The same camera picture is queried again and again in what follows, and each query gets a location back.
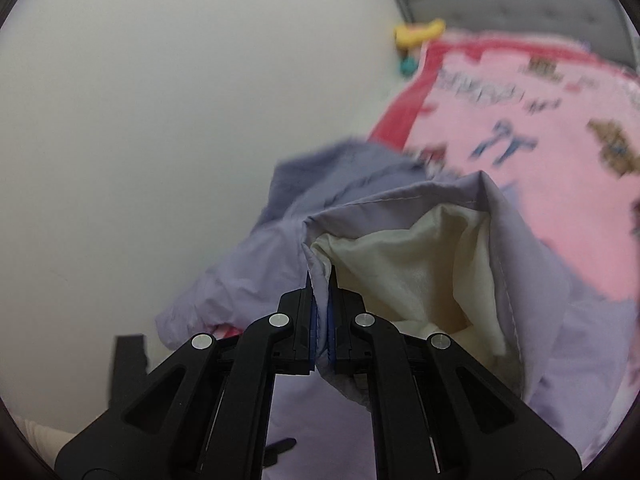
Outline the pink patterned blanket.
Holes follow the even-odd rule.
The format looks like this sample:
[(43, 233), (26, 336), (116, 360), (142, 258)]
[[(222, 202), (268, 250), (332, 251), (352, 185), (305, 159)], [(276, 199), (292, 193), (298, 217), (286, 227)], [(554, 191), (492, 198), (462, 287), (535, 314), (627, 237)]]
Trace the pink patterned blanket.
[(453, 32), (371, 133), (440, 169), (512, 186), (522, 217), (589, 284), (639, 291), (639, 79), (556, 38)]

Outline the yellow plush toy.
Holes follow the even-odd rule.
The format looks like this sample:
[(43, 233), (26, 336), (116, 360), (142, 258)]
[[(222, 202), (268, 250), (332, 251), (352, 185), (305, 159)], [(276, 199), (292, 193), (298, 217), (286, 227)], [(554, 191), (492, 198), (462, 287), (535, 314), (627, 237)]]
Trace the yellow plush toy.
[(438, 39), (446, 32), (446, 22), (440, 18), (426, 24), (402, 24), (394, 28), (394, 43), (398, 50), (409, 51)]

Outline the white left sleeve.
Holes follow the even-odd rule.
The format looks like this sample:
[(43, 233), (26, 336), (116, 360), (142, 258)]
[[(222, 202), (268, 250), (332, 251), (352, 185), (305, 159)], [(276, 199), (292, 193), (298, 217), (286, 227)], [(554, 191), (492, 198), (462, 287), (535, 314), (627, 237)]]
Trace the white left sleeve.
[(76, 437), (76, 434), (42, 426), (18, 415), (13, 415), (13, 420), (28, 443), (51, 468), (54, 468), (55, 460), (62, 448)]

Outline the teal plush toy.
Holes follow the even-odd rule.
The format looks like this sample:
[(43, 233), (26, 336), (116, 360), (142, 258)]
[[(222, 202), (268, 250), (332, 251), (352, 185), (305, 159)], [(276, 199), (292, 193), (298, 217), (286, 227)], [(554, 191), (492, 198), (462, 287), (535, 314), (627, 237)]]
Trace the teal plush toy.
[(412, 77), (419, 68), (420, 63), (412, 56), (406, 56), (399, 63), (399, 71), (406, 78)]

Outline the lavender puffer jacket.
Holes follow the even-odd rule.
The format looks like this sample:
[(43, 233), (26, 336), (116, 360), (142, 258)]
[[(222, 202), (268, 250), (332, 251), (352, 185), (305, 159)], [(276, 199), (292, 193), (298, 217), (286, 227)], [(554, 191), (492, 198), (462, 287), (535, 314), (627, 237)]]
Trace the lavender puffer jacket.
[(258, 226), (156, 320), (168, 348), (216, 325), (249, 326), (310, 285), (358, 292), (401, 333), (444, 332), (590, 462), (628, 405), (637, 309), (585, 283), (486, 174), (367, 185), (332, 207), (319, 192)]

